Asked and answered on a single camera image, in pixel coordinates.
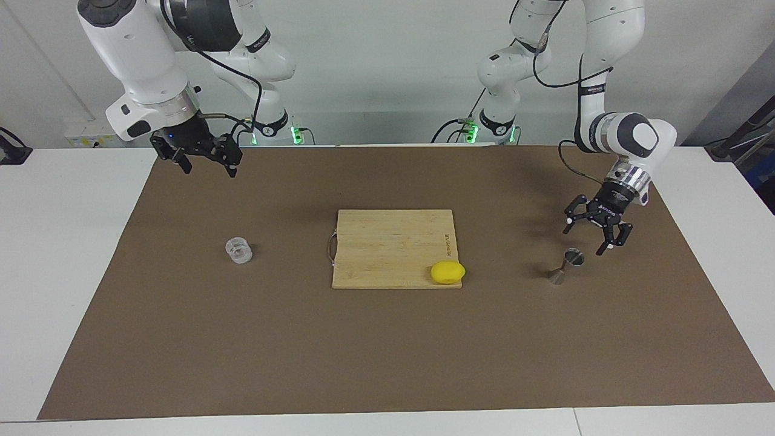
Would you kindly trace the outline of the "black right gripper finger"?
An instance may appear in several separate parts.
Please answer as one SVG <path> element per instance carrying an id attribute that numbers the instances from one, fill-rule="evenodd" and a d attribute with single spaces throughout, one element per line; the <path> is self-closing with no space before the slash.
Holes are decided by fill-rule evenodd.
<path id="1" fill-rule="evenodd" d="M 229 177 L 236 177 L 243 152 L 234 138 L 228 134 L 211 138 L 210 151 L 206 152 L 208 160 L 224 167 Z"/>
<path id="2" fill-rule="evenodd" d="M 153 149 L 157 152 L 158 157 L 161 160 L 171 161 L 182 169 L 184 174 L 190 174 L 192 171 L 192 165 L 185 152 L 181 149 L 175 149 L 169 146 L 169 144 L 161 136 L 150 136 L 150 143 Z"/>

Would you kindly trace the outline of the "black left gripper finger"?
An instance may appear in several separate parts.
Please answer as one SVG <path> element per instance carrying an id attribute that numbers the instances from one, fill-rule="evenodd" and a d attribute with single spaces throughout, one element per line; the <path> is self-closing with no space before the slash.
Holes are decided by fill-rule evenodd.
<path id="1" fill-rule="evenodd" d="M 580 220 L 585 220 L 597 225 L 597 199 L 591 199 L 584 194 L 578 195 L 568 207 L 565 208 L 564 213 L 566 215 L 564 234 L 569 234 L 575 226 L 575 223 Z"/>
<path id="2" fill-rule="evenodd" d="M 615 220 L 614 222 L 606 220 L 602 226 L 602 232 L 604 241 L 601 243 L 597 250 L 597 255 L 603 255 L 607 250 L 614 248 L 614 246 L 623 246 L 626 244 L 633 225 L 628 222 L 622 222 Z"/>

